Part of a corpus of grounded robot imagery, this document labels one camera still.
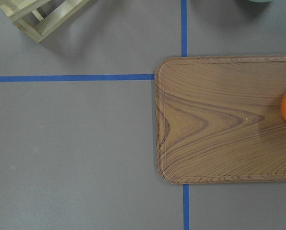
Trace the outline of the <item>brown wooden tray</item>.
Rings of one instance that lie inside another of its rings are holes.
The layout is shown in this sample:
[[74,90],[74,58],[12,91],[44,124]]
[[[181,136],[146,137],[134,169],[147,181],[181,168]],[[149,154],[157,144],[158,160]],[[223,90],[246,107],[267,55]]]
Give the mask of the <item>brown wooden tray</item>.
[[157,168],[171,184],[286,181],[286,55],[172,57],[155,72]]

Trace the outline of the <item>light wooden mug rack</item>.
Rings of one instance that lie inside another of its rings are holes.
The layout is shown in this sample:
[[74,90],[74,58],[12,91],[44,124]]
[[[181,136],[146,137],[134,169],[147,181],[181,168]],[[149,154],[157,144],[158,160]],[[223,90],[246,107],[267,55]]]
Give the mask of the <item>light wooden mug rack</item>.
[[0,8],[15,27],[40,43],[88,2],[65,0],[46,17],[39,8],[49,3],[48,0],[0,0]]

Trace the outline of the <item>mint green bowl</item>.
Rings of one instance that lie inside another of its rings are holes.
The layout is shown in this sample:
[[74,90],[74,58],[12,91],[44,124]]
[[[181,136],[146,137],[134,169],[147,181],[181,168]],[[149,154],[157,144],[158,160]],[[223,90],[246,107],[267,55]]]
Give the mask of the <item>mint green bowl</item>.
[[273,0],[248,0],[248,1],[255,3],[267,3],[267,2],[272,2]]

